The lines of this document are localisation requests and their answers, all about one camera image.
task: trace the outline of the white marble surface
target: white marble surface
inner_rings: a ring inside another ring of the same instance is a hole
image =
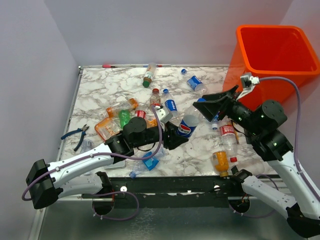
[[[84,124],[90,126],[86,131],[86,139],[94,142],[94,146],[103,141],[97,135],[94,127],[101,120],[99,114],[107,107],[114,106],[125,101],[125,96],[135,97],[139,104],[146,104],[153,88],[158,88],[160,93],[167,88],[175,98],[179,118],[173,119],[176,125],[180,123],[184,111],[199,96],[183,80],[180,67],[162,67],[155,73],[154,81],[149,88],[142,86],[146,68],[85,68],[76,97],[69,130],[81,128]],[[224,78],[227,73],[226,67],[187,67],[188,71],[195,75],[208,87],[209,93],[222,91]],[[80,133],[74,134],[65,140],[62,160],[77,155],[73,148],[78,144]],[[238,161],[250,165],[257,173],[273,174],[272,168],[264,163],[246,144],[246,139],[239,134]],[[208,176],[218,175],[211,163],[212,153],[221,151],[220,137],[211,130],[211,125],[205,119],[199,124],[189,142],[174,150],[165,150],[166,156],[160,159],[159,164],[152,171],[147,171],[139,176],[149,177],[180,177],[180,176]],[[127,177],[136,161],[126,160],[126,167],[108,170],[110,177]]]

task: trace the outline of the green bottle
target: green bottle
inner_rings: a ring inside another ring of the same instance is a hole
[[[126,125],[127,123],[129,123],[131,116],[130,116],[130,112],[128,110],[121,110],[118,114],[119,119],[120,119],[120,126],[123,129],[124,125]]]

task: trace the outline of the gray wall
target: gray wall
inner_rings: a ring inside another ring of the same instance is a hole
[[[241,24],[280,24],[292,0],[44,0],[80,65],[228,64]]]
[[[312,47],[320,57],[320,1],[294,0],[282,24],[295,25],[303,29]],[[305,170],[320,188],[320,77],[301,89],[303,104],[301,106],[301,122],[299,131],[298,157]],[[292,96],[286,103],[285,110],[289,113],[287,122],[280,130],[294,144],[297,119],[297,100]]]
[[[73,59],[42,0],[0,3],[0,239],[28,238],[23,202],[33,162],[54,161],[77,80]]]

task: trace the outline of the blue pliers handle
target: blue pliers handle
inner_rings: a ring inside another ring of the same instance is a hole
[[[89,126],[87,126],[87,124],[85,124],[82,128],[78,128],[77,130],[70,131],[70,132],[66,133],[65,135],[63,135],[61,137],[61,140],[65,139],[66,137],[71,136],[72,134],[76,134],[76,133],[82,132],[78,145],[73,149],[74,151],[77,151],[80,148],[82,142],[84,141],[84,138],[85,138],[85,135],[86,135],[86,131],[88,130],[88,128],[89,128]]]

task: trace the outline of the orange plastic container on table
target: orange plastic container on table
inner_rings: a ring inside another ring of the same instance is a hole
[[[295,26],[241,25],[236,30],[237,44],[227,71],[223,91],[239,85],[240,76],[285,77],[300,88],[320,74],[319,59],[305,33]],[[283,80],[263,81],[241,102],[255,110],[268,99],[283,103],[294,88]]]

